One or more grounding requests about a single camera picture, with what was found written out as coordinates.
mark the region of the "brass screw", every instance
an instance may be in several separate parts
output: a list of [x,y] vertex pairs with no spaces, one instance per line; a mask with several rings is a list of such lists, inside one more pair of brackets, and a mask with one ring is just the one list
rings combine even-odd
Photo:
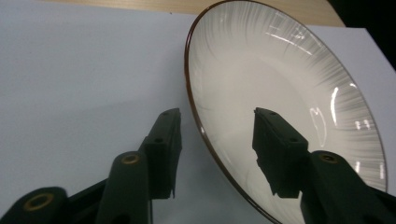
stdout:
[[127,155],[122,158],[121,162],[125,165],[131,165],[139,162],[139,160],[140,158],[138,155]]
[[39,210],[47,205],[49,205],[53,200],[52,193],[41,193],[35,197],[29,199],[24,205],[23,209],[28,212],[33,212]]
[[338,160],[330,154],[322,153],[319,155],[319,157],[321,160],[326,161],[327,163],[332,163],[332,164],[338,163]]

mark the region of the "white plate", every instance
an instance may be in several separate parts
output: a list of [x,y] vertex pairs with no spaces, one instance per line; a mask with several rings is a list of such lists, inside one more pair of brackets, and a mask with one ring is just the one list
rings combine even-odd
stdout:
[[221,2],[191,27],[185,72],[192,112],[233,185],[274,222],[304,223],[300,199],[273,196],[251,147],[253,110],[279,113],[308,141],[335,152],[366,184],[386,190],[385,157],[358,86],[295,19],[261,3]]

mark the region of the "screw hole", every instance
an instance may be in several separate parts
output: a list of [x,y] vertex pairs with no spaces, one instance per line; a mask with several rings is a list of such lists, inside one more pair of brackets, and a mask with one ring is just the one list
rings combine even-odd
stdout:
[[130,222],[130,218],[127,215],[121,214],[115,217],[111,224],[128,224]]
[[129,164],[137,163],[139,161],[139,159],[140,158],[137,155],[127,155],[122,158],[121,162],[129,165]]
[[328,163],[337,163],[338,162],[334,156],[329,155],[329,154],[320,154],[319,157],[321,160],[326,161]]
[[52,202],[52,200],[53,194],[51,193],[38,194],[35,197],[29,199],[29,201],[24,204],[23,209],[28,212],[33,212],[47,206]]
[[364,220],[364,223],[370,223],[370,224],[382,224],[383,223],[380,218],[373,217],[373,216],[364,216],[363,220]]

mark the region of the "black mechanical part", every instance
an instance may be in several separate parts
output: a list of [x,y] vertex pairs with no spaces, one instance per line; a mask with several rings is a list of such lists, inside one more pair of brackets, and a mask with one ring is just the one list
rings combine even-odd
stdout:
[[152,199],[175,191],[181,151],[180,111],[161,113],[138,151],[114,161],[108,179],[67,198],[61,188],[21,197],[0,224],[149,224]]
[[67,196],[61,188],[36,189],[17,200],[0,220],[1,224],[64,223]]
[[343,157],[329,151],[309,153],[306,140],[276,112],[257,108],[255,114],[258,164],[279,197],[303,193],[305,223],[396,223],[395,197],[368,187]]
[[306,139],[276,112],[256,108],[253,148],[273,194],[297,198],[302,181],[300,164],[309,154]]
[[161,113],[139,148],[148,157],[149,195],[151,199],[168,199],[175,185],[181,151],[180,112]]
[[127,152],[113,162],[96,224],[151,223],[149,170],[146,155]]

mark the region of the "wooden surface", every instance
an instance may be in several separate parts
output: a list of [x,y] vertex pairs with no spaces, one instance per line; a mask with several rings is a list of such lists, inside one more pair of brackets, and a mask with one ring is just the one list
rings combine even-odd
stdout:
[[[199,14],[219,0],[46,0],[99,7]],[[326,0],[258,0],[307,25],[345,26]]]

